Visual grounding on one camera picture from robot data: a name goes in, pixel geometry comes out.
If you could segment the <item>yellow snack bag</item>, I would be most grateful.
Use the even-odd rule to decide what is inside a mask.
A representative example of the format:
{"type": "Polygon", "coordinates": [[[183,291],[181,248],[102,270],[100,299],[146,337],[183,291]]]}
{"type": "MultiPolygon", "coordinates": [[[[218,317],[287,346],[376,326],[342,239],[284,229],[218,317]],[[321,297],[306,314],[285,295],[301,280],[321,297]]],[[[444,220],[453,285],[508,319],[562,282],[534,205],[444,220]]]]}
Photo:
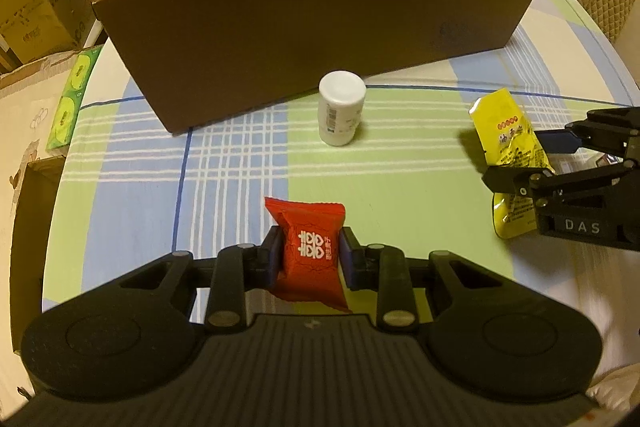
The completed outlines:
{"type": "MultiPolygon", "coordinates": [[[[528,118],[511,93],[502,88],[479,98],[470,115],[489,167],[547,168],[548,156],[528,118]]],[[[500,239],[513,239],[536,229],[533,199],[519,188],[491,190],[492,220],[500,239]]]]}

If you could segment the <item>red candy packet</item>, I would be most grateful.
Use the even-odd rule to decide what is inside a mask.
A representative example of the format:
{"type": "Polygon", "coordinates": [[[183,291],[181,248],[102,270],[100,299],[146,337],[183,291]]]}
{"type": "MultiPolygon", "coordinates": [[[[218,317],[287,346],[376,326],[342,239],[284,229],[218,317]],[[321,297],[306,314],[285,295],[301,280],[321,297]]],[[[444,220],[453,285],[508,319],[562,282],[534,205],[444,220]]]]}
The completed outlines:
{"type": "Polygon", "coordinates": [[[286,301],[317,301],[348,312],[338,275],[338,233],[346,209],[339,202],[289,202],[265,198],[265,206],[285,235],[282,269],[271,288],[286,301]]]}

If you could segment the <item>checked bed sheet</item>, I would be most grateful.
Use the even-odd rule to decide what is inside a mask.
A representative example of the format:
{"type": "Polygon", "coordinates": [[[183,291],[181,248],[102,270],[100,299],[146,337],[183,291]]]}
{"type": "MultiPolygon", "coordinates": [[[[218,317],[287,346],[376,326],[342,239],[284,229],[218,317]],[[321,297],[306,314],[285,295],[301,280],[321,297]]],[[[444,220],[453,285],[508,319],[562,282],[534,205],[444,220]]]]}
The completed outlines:
{"type": "Polygon", "coordinates": [[[485,265],[588,315],[603,338],[602,371],[636,363],[637,254],[495,234],[469,111],[500,88],[538,129],[639,101],[623,61],[576,0],[533,0],[502,49],[372,78],[356,139],[344,147],[320,140],[315,95],[170,134],[107,44],[58,188],[42,304],[169,251],[208,258],[259,243],[271,225],[266,197],[340,202],[362,243],[415,258],[447,249],[485,265]]]}

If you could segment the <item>white pill bottle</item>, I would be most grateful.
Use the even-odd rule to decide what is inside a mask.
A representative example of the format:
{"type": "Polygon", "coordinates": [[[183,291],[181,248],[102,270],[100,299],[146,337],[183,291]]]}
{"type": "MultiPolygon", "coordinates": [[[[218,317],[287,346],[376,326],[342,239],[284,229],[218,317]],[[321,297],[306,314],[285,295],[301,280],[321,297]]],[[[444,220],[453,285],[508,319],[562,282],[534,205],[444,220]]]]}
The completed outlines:
{"type": "Polygon", "coordinates": [[[367,86],[353,72],[334,70],[319,82],[318,126],[322,141],[344,146],[354,139],[361,121],[367,86]]]}

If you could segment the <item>green tissue pack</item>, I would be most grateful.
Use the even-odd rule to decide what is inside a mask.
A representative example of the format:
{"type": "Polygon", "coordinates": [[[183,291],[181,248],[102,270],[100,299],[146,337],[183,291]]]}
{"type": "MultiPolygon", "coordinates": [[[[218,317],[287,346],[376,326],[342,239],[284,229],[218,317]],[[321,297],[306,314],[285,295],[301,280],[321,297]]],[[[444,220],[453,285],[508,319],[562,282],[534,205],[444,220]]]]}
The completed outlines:
{"type": "Polygon", "coordinates": [[[103,46],[100,44],[91,49],[83,50],[77,55],[67,76],[53,117],[47,141],[49,152],[61,150],[61,148],[70,145],[87,84],[102,48],[103,46]]]}

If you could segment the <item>flat white cardboard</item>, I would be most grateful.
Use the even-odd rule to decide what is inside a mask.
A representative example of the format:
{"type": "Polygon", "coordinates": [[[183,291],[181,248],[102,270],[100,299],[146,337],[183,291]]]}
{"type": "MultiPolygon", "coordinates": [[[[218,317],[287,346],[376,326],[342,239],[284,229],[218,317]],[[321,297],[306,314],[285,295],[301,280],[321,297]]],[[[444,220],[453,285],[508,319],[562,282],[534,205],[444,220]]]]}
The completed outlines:
{"type": "Polygon", "coordinates": [[[44,250],[58,167],[29,171],[46,161],[58,99],[75,52],[55,53],[1,76],[1,414],[32,392],[18,350],[26,325],[40,312],[44,250]]]}

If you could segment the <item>brown open cardboard carton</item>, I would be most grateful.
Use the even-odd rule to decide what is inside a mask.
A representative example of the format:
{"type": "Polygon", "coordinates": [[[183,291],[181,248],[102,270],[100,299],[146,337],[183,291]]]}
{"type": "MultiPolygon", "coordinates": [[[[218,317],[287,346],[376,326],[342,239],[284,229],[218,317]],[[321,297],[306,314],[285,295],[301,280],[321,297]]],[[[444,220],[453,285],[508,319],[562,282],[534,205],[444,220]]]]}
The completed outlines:
{"type": "Polygon", "coordinates": [[[89,0],[1,0],[2,38],[23,64],[82,49],[95,22],[89,0]]]}

